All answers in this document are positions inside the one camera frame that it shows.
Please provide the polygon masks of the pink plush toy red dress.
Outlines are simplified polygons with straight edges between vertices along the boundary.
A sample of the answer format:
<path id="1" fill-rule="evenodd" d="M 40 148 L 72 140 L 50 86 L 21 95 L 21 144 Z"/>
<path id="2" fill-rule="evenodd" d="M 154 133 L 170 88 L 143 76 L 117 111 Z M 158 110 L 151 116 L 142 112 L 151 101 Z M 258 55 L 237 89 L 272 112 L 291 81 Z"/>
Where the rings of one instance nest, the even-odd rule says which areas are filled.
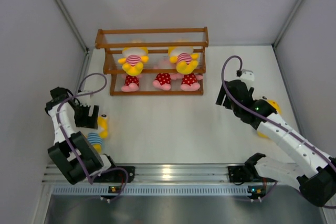
<path id="1" fill-rule="evenodd" d="M 181 90 L 186 91 L 186 92 L 192 92 L 192 91 L 199 90 L 201 87 L 199 81 L 202 79 L 203 79 L 202 75 L 198 75 L 194 73 L 185 74 L 182 78 Z"/>

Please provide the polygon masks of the yellow plush toy pink stripes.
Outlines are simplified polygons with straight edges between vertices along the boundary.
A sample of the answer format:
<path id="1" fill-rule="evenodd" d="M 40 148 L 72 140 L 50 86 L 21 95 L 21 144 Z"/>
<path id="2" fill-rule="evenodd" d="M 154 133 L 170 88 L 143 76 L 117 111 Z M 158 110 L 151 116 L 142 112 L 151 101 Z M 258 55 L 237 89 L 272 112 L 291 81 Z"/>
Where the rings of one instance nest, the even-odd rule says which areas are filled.
<path id="1" fill-rule="evenodd" d="M 147 47 L 125 47 L 122 49 L 122 58 L 118 63 L 122 65 L 125 73 L 132 77 L 141 75 L 144 64 L 149 60 L 149 50 Z"/>

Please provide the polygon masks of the pink plush toy polka dress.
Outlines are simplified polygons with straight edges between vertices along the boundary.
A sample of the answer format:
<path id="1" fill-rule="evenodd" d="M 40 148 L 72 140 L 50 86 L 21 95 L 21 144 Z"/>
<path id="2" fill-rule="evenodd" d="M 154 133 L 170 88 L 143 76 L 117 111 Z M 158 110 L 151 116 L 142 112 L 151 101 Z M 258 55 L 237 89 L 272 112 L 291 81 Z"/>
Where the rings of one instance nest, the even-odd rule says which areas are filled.
<path id="1" fill-rule="evenodd" d="M 162 60 L 154 66 L 154 69 L 171 69 L 174 67 L 169 60 Z M 153 86 L 156 89 L 169 91 L 172 80 L 176 80 L 176 73 L 160 72 L 156 75 Z"/>

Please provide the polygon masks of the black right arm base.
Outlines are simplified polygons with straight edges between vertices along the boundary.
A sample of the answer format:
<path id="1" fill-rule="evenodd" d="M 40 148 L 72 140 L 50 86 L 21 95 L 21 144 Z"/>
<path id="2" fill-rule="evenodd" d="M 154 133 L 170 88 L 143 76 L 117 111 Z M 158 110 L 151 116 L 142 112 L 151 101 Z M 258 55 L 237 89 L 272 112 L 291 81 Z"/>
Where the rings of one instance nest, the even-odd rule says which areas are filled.
<path id="1" fill-rule="evenodd" d="M 234 184 L 252 182 L 256 179 L 255 173 L 245 165 L 228 166 L 229 181 Z"/>

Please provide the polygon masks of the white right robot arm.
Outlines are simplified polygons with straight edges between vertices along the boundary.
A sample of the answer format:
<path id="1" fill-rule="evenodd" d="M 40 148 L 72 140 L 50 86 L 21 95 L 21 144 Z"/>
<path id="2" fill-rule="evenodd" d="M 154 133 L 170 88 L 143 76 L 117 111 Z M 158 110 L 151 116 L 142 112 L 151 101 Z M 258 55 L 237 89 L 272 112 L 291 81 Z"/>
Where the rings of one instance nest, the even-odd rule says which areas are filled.
<path id="1" fill-rule="evenodd" d="M 314 206 L 326 206 L 335 195 L 335 158 L 295 131 L 272 103 L 254 99 L 253 91 L 240 79 L 223 81 L 216 104 L 267 136 L 293 162 L 282 163 L 256 153 L 244 163 L 247 178 L 270 178 L 294 188 Z"/>

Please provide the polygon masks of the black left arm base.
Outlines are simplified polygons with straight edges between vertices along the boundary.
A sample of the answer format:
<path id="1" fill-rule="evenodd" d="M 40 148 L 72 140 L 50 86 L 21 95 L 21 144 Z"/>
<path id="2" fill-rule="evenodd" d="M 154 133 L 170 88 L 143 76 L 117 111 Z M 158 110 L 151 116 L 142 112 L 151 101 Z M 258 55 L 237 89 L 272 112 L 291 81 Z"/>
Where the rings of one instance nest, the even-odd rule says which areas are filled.
<path id="1" fill-rule="evenodd" d="M 116 171 L 116 182 L 117 183 L 131 183 L 135 178 L 135 166 L 120 166 Z"/>

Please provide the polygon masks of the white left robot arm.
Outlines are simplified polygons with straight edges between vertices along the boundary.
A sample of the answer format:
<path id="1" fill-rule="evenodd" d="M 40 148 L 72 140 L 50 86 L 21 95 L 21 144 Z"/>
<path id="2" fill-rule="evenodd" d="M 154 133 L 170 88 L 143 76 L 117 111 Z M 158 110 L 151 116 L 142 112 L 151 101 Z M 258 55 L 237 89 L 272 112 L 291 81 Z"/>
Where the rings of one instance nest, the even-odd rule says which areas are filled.
<path id="1" fill-rule="evenodd" d="M 95 176 L 116 180 L 119 170 L 102 152 L 110 133 L 108 116 L 99 112 L 98 105 L 80 102 L 66 88 L 56 87 L 50 95 L 45 111 L 52 119 L 55 139 L 48 155 L 65 179 L 72 185 L 85 179 L 95 181 Z"/>

